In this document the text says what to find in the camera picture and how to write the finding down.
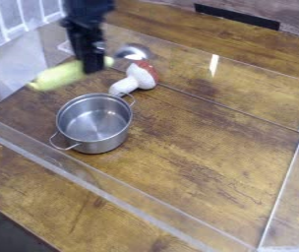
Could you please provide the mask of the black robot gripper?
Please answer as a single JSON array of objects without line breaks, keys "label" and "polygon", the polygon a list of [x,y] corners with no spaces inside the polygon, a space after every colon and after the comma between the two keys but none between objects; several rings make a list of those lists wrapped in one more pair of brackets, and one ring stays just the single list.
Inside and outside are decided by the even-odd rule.
[{"label": "black robot gripper", "polygon": [[76,59],[82,72],[93,74],[105,68],[105,40],[101,23],[115,9],[113,0],[62,0],[65,17],[61,26],[66,29]]}]

